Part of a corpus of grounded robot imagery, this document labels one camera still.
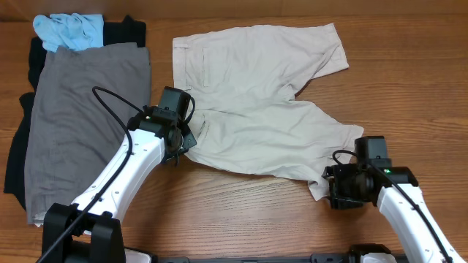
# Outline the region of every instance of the gray cloth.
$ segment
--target gray cloth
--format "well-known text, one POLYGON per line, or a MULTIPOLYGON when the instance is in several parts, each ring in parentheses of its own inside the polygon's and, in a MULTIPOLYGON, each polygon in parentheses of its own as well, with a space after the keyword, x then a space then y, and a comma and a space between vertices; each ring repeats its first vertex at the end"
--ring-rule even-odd
MULTIPOLYGON (((150 102, 151 65, 146 47, 114 44, 73 52, 49 52, 31 115, 25 163, 28 223, 41 224, 54 203, 83 193, 112 159, 124 131, 94 97, 107 88, 142 107, 150 102)), ((136 110, 100 93, 124 122, 136 110)))

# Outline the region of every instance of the blue cloth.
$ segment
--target blue cloth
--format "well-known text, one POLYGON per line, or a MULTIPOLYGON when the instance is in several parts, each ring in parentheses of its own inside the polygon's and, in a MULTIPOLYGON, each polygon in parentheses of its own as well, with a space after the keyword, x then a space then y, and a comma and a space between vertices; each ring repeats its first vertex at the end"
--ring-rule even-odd
POLYGON ((38 15, 33 27, 44 42, 45 50, 56 52, 59 46, 80 51, 90 47, 102 47, 102 15, 53 14, 50 18, 38 15))

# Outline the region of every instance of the wooden surface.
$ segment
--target wooden surface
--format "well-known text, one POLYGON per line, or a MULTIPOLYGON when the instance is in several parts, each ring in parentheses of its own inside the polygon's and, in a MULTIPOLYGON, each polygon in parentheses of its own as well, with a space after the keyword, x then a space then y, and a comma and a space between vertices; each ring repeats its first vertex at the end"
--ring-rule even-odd
POLYGON ((122 19, 260 18, 310 15, 468 14, 466 0, 0 0, 0 20, 54 13, 122 19))
MULTIPOLYGON (((315 18, 158 20, 148 22, 151 101, 172 85, 173 37, 233 26, 335 23, 350 68, 310 82, 298 99, 343 123, 383 134, 393 163, 408 166, 429 209, 468 259, 468 16, 406 15, 315 18)), ((30 23, 0 23, 0 182, 20 123, 27 80, 30 23)), ((127 246, 160 256, 305 256, 383 243, 401 252, 377 209, 332 211, 306 183, 237 175, 182 158, 158 166, 123 223, 127 246)), ((0 195, 0 262, 35 262, 42 230, 26 226, 11 195, 0 195)))

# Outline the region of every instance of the wooden table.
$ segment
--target wooden table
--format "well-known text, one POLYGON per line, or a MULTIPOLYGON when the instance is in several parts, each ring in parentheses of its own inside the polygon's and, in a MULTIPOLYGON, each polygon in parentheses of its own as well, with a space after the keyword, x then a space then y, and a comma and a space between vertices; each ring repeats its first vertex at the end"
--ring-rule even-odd
MULTIPOLYGON (((432 215, 468 259, 468 16, 403 15, 147 21, 151 101, 172 85, 172 39, 234 26, 335 23, 350 68, 310 82, 298 97, 342 123, 385 135, 393 163, 417 176, 432 215)), ((30 23, 0 23, 0 181, 23 111, 30 23)), ((402 252, 377 209, 332 211, 306 183, 237 175, 182 158, 158 166, 123 223, 127 246, 160 256, 305 256, 383 243, 402 252)), ((0 262, 35 262, 42 230, 15 198, 0 198, 0 262)))

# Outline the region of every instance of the cable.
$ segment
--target cable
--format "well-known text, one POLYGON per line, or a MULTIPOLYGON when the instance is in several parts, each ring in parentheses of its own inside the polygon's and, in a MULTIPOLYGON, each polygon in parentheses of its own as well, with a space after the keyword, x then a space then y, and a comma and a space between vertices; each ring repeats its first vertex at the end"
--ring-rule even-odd
POLYGON ((184 121, 185 124, 189 124, 190 120, 192 119, 192 116, 193 116, 193 112, 195 111, 195 100, 193 99, 193 97, 190 97, 190 101, 192 102, 192 111, 190 112, 189 114, 189 117, 187 117, 184 121))
POLYGON ((105 193, 107 188, 109 188, 110 184, 117 178, 118 174, 122 171, 122 169, 125 167, 125 164, 129 161, 130 156, 132 155, 132 148, 133 148, 133 141, 132 141, 132 136, 130 135, 129 130, 125 126, 124 122, 105 104, 104 101, 102 101, 101 97, 97 94, 96 90, 99 91, 104 91, 105 93, 108 93, 110 95, 113 95, 120 99, 121 101, 127 103, 128 105, 132 106, 134 109, 143 112, 142 110, 138 109, 136 106, 134 106, 132 103, 128 102, 126 99, 122 98, 118 94, 113 93, 112 91, 109 91, 105 88, 100 88, 100 87, 93 87, 92 91, 93 94, 95 95, 96 99, 102 104, 102 106, 115 118, 115 120, 118 122, 118 124, 122 127, 122 129, 125 131, 125 135, 127 136, 127 139, 129 140, 129 149, 127 151, 127 154, 125 155, 124 160, 120 164, 120 166, 117 168, 116 172, 110 177, 110 179, 106 182, 106 184, 102 187, 102 189, 94 196, 94 198, 91 200, 91 202, 83 209, 81 214, 65 229, 63 233, 56 239, 56 241, 44 252, 44 254, 36 261, 36 263, 43 263, 47 259, 47 257, 52 253, 52 251, 59 245, 65 237, 68 237, 72 231, 75 229, 75 227, 83 220, 85 214, 99 201, 99 199, 102 197, 102 195, 105 193))
MULTIPOLYGON (((337 153, 348 153, 348 154, 351 154, 351 155, 355 156, 356 158, 358 157, 358 155, 356 153, 354 153, 352 151, 349 151, 349 150, 335 150, 331 156, 333 157, 333 160, 335 160, 337 164, 342 164, 336 158, 337 153)), ((444 248, 444 245, 442 244, 442 241, 440 241, 439 236, 437 235, 436 231, 432 227, 431 222, 429 222, 426 215, 424 215, 423 211, 419 208, 419 205, 417 205, 411 199, 411 197, 408 196, 408 194, 398 185, 398 183, 396 183, 392 178, 390 178, 387 174, 385 174, 381 169, 376 168, 371 163, 367 163, 367 165, 369 165, 372 169, 376 170, 384 178, 387 178, 387 180, 392 183, 392 186, 395 187, 396 190, 398 190, 400 192, 400 194, 411 204, 411 206, 413 206, 415 211, 418 212, 421 219, 423 219, 424 224, 427 226, 429 232, 431 233, 432 237, 434 238, 434 241, 436 242, 437 246, 439 247, 440 251, 442 252, 442 255, 445 257, 445 261, 447 263, 452 263, 452 261, 453 261, 452 258, 448 255, 447 251, 444 248)))
POLYGON ((347 154, 351 154, 352 156, 356 158, 358 157, 358 155, 355 152, 352 152, 350 150, 335 150, 333 154, 331 155, 331 158, 333 158, 333 160, 339 165, 343 165, 343 164, 340 161, 338 161, 338 158, 336 157, 337 153, 347 153, 347 154))

